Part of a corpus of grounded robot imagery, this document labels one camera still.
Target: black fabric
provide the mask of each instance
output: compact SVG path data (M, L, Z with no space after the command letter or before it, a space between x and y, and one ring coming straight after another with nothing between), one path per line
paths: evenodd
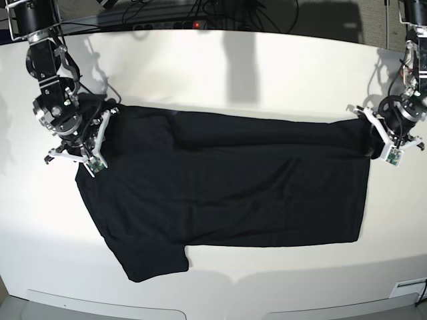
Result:
M357 241L369 124L229 117L120 106L109 169L81 196L132 281L188 270L186 245L286 247Z

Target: white table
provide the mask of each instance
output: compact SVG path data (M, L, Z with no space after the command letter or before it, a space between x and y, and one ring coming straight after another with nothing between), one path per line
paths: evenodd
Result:
M68 37L67 44L82 82L96 92L107 91L108 82L128 105L304 121L349 119L349 105L378 104L401 56L223 31L105 33ZM256 320L272 311L386 299L395 282L427 276L427 153L413 149L397 170L372 162L355 243L188 247L189 272L132 283L83 205L76 165L43 162L58 140L33 116L39 88L25 70L27 48L0 47L0 274L11 295L61 307L61 298L32 291L176 309L189 320ZM427 125L415 132L427 138ZM128 315L120 310L111 315Z

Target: power strip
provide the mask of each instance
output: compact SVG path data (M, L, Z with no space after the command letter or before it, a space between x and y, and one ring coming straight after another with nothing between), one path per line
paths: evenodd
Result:
M132 26L136 30L168 30L168 29L204 29L205 21L168 21L168 22L155 22L155 23L136 23Z

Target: t-shirt sleeve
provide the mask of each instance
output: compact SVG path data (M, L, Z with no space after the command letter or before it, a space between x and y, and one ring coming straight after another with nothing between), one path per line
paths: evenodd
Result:
M103 201L96 183L83 165L75 178L81 198L91 215L99 233L113 251L129 280L141 282L158 275L188 271L185 245L166 243L149 237L135 235L112 235L105 213L99 208Z

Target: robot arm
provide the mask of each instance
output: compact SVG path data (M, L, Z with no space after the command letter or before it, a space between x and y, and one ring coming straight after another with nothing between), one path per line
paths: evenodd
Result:
M373 157L399 166L404 152L418 146L424 150L420 137L413 137L410 130L427 113L427 0L404 0L405 20L400 12L400 22L407 25L406 52L398 74L381 102L378 110L359 108L356 113L365 116L376 129L381 141L372 151ZM400 95L391 89L399 75L404 82Z
M6 9L12 40L29 42L27 70L38 80L41 91L33 102L34 114L42 126L62 139L45 162L65 157L83 163L94 177L107 167L100 149L109 117L117 109L104 110L104 101L98 97L95 105L79 100L80 70L65 45L56 0L6 0ZM14 32L13 15L19 33ZM58 76L61 65L71 78Z
M399 74L405 90L381 102L378 110L358 108L356 113L365 117L376 129L379 143L372 157L398 166L405 150L424 144L410 130L427 114L427 0L404 0L405 21L408 26L406 54ZM109 117L117 109L106 110L104 101L97 98L96 106L79 100L80 71L68 53L61 30L61 19L56 0L6 0L12 40L29 42L26 58L27 70L39 82L41 95L34 100L34 114L52 134L58 135L61 145L52 149L46 163L55 157L66 157L83 163L94 177L107 167L100 153L103 134ZM19 32L14 32L15 15ZM64 66L72 78L58 76Z

